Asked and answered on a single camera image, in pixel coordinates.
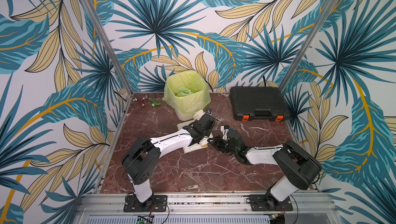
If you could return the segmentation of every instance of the vent grille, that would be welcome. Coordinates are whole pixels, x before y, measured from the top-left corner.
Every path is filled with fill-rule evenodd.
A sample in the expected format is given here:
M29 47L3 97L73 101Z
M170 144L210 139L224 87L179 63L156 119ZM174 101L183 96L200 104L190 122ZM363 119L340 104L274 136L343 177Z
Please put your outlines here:
M161 224L166 215L152 220L153 224ZM102 215L89 216L86 224L136 224L137 216ZM174 215L169 217L166 224L269 224L268 215Z

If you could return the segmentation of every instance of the black toolbox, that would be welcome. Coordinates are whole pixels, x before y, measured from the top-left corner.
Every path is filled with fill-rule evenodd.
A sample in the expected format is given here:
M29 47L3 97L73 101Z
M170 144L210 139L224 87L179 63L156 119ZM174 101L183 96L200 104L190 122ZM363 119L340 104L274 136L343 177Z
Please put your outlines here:
M230 98L235 120L285 121L290 118L290 112L278 88L232 87Z

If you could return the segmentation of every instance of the green plastic bag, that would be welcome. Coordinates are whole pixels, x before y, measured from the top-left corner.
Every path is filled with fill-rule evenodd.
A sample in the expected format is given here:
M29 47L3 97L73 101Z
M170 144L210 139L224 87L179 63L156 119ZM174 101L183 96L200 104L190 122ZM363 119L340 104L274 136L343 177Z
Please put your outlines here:
M204 109L211 101L207 83L193 70L169 76L162 100L175 109L182 121L191 120L197 111Z

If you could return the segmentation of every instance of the toolbox handle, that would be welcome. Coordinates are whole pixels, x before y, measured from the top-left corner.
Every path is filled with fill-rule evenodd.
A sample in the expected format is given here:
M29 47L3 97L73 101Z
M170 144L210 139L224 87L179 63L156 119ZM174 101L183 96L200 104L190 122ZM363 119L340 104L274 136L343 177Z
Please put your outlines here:
M260 115L260 114L263 114L263 112L267 112L268 115ZM273 118L274 117L271 113L270 108L257 108L257 109L254 109L254 113L257 118Z

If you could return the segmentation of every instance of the green toy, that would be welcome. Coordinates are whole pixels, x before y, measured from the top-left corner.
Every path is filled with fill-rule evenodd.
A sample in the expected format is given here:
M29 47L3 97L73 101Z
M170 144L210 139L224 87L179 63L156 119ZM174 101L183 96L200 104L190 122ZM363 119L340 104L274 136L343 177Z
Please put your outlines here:
M149 101L151 101L151 105L152 106L160 106L161 102L157 102L155 99L153 98L149 98Z

